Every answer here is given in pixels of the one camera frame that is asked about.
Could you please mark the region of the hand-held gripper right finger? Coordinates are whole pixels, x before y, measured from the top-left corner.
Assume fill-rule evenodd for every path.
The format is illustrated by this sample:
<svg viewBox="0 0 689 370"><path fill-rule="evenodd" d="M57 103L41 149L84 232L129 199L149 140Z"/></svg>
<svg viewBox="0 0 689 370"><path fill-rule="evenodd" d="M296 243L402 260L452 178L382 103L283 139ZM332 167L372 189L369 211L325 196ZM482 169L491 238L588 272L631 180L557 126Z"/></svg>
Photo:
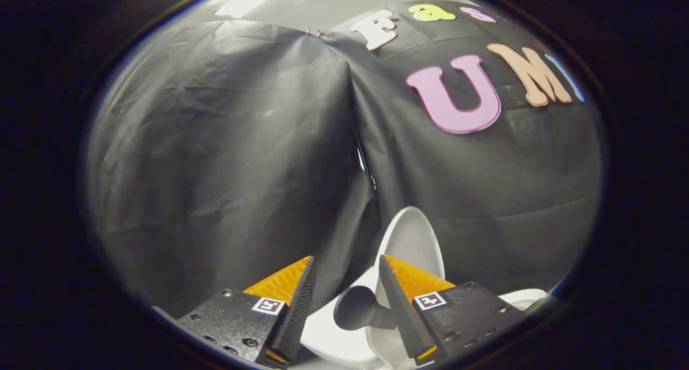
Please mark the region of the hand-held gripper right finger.
<svg viewBox="0 0 689 370"><path fill-rule="evenodd" d="M477 282L453 284L389 255L379 257L378 267L404 349L416 365L471 356L526 317Z"/></svg>

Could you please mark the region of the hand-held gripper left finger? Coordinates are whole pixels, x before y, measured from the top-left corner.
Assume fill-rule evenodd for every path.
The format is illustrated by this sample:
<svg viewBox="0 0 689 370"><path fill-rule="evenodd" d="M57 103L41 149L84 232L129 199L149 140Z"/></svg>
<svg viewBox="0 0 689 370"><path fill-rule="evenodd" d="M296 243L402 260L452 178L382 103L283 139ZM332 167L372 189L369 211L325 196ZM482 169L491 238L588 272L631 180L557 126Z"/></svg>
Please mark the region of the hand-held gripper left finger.
<svg viewBox="0 0 689 370"><path fill-rule="evenodd" d="M315 258L306 256L244 290L222 289L178 321L231 355L286 369L300 350L316 281Z"/></svg>

